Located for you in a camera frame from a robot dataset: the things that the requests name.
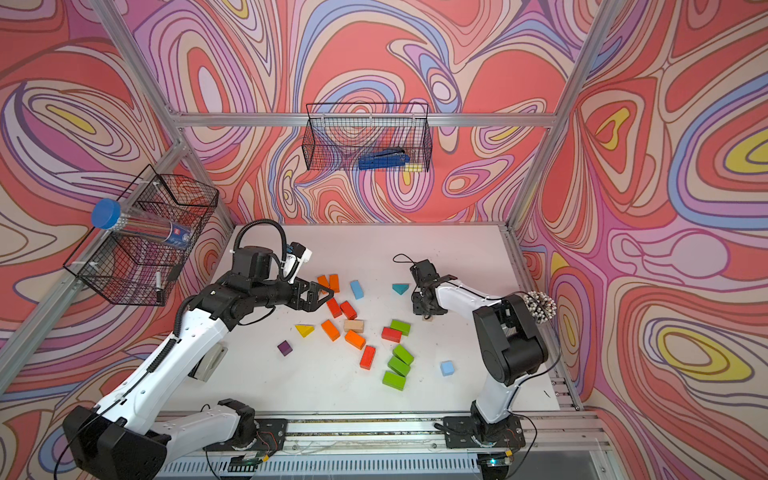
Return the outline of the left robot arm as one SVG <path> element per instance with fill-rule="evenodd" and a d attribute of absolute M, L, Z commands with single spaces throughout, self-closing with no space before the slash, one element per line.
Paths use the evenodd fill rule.
<path fill-rule="evenodd" d="M 157 417 L 193 368 L 254 310 L 286 306 L 314 312 L 333 292 L 298 276 L 311 251 L 293 242 L 278 257 L 265 247 L 238 247 L 231 269 L 185 299 L 165 340 L 95 406 L 63 421 L 77 468 L 98 479 L 152 479 L 174 460 L 214 444 L 248 450 L 259 440 L 255 411 L 227 398 L 207 410 L 161 423 Z"/>

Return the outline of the red block small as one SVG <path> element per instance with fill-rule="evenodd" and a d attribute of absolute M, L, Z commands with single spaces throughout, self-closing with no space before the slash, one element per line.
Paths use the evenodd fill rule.
<path fill-rule="evenodd" d="M 391 327 L 384 327 L 381 332 L 381 338 L 393 343 L 399 343 L 402 339 L 402 332 Z"/>

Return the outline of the light blue long block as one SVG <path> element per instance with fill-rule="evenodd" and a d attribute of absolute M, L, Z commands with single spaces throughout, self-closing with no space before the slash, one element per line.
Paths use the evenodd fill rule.
<path fill-rule="evenodd" d="M 362 286 L 361 286 L 361 284 L 359 283 L 358 280 L 351 281 L 350 282 L 350 288 L 351 288 L 351 290 L 353 292 L 354 297 L 357 300 L 360 300 L 360 299 L 362 299 L 364 297 L 364 292 L 363 292 Z"/>

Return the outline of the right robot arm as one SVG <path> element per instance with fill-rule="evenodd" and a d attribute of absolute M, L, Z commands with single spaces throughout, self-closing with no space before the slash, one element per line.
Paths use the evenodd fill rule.
<path fill-rule="evenodd" d="M 413 311 L 425 319 L 450 312 L 470 320 L 488 378 L 465 417 L 438 424 L 451 448 L 474 443 L 492 448 L 505 438 L 520 440 L 512 406 L 525 382 L 539 374 L 549 357 L 541 326 L 555 317 L 555 301 L 539 291 L 493 297 L 446 276 L 411 294 Z"/>

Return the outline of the green block top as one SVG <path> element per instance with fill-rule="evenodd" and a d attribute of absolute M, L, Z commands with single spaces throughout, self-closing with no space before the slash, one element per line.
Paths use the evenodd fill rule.
<path fill-rule="evenodd" d="M 408 336 L 411 331 L 411 324 L 401 320 L 393 319 L 390 328 L 400 332 L 403 336 Z"/>

